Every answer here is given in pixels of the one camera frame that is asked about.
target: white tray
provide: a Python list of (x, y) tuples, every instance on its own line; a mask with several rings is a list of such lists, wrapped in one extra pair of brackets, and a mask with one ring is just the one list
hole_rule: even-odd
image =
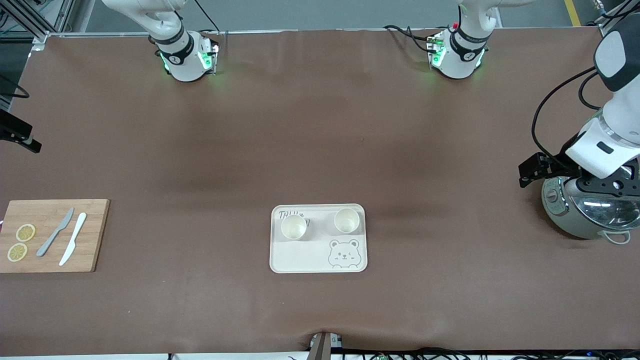
[[(348, 234), (338, 230), (334, 222), (336, 213), (345, 208), (359, 217), (359, 224)], [(297, 240), (282, 232), (282, 222), (291, 215), (299, 215), (307, 223), (307, 230)], [(364, 208), (358, 204), (276, 206), (271, 212), (269, 265), (279, 274), (361, 272), (367, 267)]]

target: rice cooker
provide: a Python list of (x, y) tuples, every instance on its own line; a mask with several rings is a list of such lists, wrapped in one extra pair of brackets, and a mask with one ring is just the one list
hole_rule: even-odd
[(563, 176), (545, 180), (542, 204), (556, 225), (579, 238), (604, 238), (624, 245), (631, 240), (630, 231), (640, 226), (637, 198), (582, 192), (574, 179)]

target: yellow stripe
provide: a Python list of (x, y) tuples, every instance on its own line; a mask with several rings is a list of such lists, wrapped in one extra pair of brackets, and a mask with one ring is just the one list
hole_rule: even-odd
[(573, 4), (573, 0), (564, 0), (564, 5), (566, 6), (566, 11), (569, 13), (569, 18), (571, 19), (571, 25), (582, 26), (580, 24), (580, 19), (578, 19), (578, 13), (575, 11), (575, 5)]

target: white knife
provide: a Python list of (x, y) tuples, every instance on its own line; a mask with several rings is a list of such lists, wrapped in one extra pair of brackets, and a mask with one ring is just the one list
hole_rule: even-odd
[(56, 238), (56, 236), (60, 231), (64, 230), (67, 227), (67, 225), (69, 225), (69, 222), (71, 221), (71, 216), (73, 216), (73, 214), (74, 214), (74, 209), (70, 208), (68, 213), (65, 215), (65, 218), (62, 219), (62, 221), (60, 222), (60, 225), (58, 225), (56, 230), (53, 231), (53, 234), (51, 234), (51, 236), (47, 239), (47, 241), (45, 241), (45, 243), (42, 244), (42, 246), (38, 249), (38, 252), (36, 252), (36, 256), (44, 256), (47, 250), (49, 250), (49, 247), (51, 246), (53, 239)]
[(69, 240), (69, 245), (67, 245), (65, 254), (62, 255), (60, 264), (58, 264), (59, 266), (64, 265), (67, 262), (67, 260), (69, 260), (69, 257), (71, 256), (71, 254), (73, 254), (74, 249), (76, 248), (76, 238), (78, 236), (78, 233), (80, 232), (80, 229), (82, 228), (82, 225), (84, 224), (85, 219), (86, 219), (86, 213), (80, 213), (80, 215), (78, 215), (78, 220), (76, 221), (76, 227), (74, 228), (74, 233), (71, 235), (71, 240)]

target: lemon slice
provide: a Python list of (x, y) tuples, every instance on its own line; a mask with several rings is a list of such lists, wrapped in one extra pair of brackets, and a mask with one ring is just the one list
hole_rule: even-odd
[(18, 231), (15, 232), (15, 238), (18, 241), (29, 241), (33, 239), (36, 234), (36, 227), (31, 224), (24, 224), (18, 228)]
[(27, 256), (27, 245), (23, 243), (13, 244), (12, 247), (9, 248), (9, 251), (6, 253), (6, 258), (9, 259), (12, 263), (16, 261), (20, 261)]

